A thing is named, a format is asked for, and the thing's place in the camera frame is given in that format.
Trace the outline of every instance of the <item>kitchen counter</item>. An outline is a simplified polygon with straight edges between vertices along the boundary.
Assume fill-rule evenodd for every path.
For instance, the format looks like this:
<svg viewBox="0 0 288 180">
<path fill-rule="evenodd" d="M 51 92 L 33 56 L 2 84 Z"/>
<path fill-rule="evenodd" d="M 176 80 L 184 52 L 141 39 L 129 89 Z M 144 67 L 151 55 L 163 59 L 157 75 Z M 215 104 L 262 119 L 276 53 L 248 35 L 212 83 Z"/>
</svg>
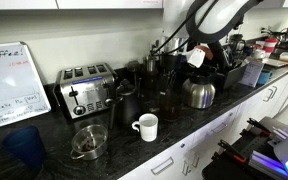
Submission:
<svg viewBox="0 0 288 180">
<path fill-rule="evenodd" d="M 58 107 L 55 108 L 55 100 L 49 96 L 53 105 L 51 112 L 0 127 L 0 179 L 118 179 L 286 74 L 288 66 L 274 69 L 271 80 L 263 86 L 252 88 L 234 84 L 224 92 L 217 92 L 213 105 L 208 109 L 198 110 L 184 106 L 177 121 L 159 121 L 157 139 L 150 143 L 143 141 L 139 133 L 131 128 L 114 127 L 108 131 L 107 151 L 92 161 L 70 158 L 71 139 L 89 124 L 107 127 L 109 111 L 71 122 L 64 118 Z M 47 94 L 51 94 L 51 90 L 47 88 Z M 155 105 L 154 99 L 144 99 L 146 109 Z M 1 148 L 1 141 L 8 133 L 27 125 L 38 127 L 47 152 L 43 167 L 38 171 L 27 169 L 22 162 Z"/>
</svg>

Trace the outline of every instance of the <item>white wall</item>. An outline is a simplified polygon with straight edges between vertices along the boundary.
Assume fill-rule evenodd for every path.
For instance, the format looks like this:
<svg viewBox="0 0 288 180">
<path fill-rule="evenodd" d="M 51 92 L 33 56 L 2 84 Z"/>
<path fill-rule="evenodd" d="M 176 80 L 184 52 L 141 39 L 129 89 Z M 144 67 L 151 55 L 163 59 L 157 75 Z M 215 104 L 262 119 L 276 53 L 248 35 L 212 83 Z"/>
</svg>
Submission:
<svg viewBox="0 0 288 180">
<path fill-rule="evenodd" d="M 0 43 L 27 43 L 42 83 L 51 84 L 64 68 L 107 62 L 115 69 L 131 60 L 141 62 L 149 44 L 160 39 L 162 14 L 162 10 L 0 11 Z M 268 25 L 276 31 L 286 28 L 288 9 L 250 10 L 240 33 L 252 39 Z"/>
</svg>

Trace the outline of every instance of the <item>stainless steel toaster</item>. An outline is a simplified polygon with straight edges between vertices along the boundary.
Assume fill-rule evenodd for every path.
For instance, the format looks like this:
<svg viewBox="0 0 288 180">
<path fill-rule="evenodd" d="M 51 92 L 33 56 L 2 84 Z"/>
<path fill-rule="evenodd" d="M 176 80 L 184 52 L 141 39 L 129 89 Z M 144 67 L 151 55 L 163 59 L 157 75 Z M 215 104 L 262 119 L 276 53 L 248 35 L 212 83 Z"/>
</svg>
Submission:
<svg viewBox="0 0 288 180">
<path fill-rule="evenodd" d="M 117 74 L 107 63 L 61 70 L 54 94 L 67 119 L 109 108 L 115 96 Z"/>
</svg>

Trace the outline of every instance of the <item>black coffee carafe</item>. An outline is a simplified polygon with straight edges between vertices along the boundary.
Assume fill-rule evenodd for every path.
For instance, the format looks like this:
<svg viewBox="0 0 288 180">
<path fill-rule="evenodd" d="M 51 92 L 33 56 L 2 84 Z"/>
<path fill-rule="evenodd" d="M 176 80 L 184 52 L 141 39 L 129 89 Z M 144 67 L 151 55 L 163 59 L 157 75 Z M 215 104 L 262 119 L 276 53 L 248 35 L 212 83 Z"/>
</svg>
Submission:
<svg viewBox="0 0 288 180">
<path fill-rule="evenodd" d="M 113 124 L 131 128 L 140 113 L 137 88 L 131 85 L 127 79 L 122 80 L 120 86 L 116 88 L 116 99 L 111 105 L 109 129 L 113 128 Z"/>
</svg>

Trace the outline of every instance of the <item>machine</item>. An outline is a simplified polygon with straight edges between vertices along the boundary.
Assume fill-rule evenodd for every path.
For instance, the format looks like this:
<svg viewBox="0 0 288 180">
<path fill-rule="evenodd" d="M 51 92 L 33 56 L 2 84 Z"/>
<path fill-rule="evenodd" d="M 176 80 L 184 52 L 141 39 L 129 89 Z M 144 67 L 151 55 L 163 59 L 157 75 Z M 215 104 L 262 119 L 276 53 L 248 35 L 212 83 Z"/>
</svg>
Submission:
<svg viewBox="0 0 288 180">
<path fill-rule="evenodd" d="M 263 0 L 165 0 L 163 44 L 151 52 L 162 53 L 161 65 L 171 71 L 187 43 L 206 43 L 214 54 L 220 71 L 232 64 L 219 40 L 243 23 L 243 15 Z M 275 146 L 274 152 L 288 171 L 288 138 Z"/>
</svg>

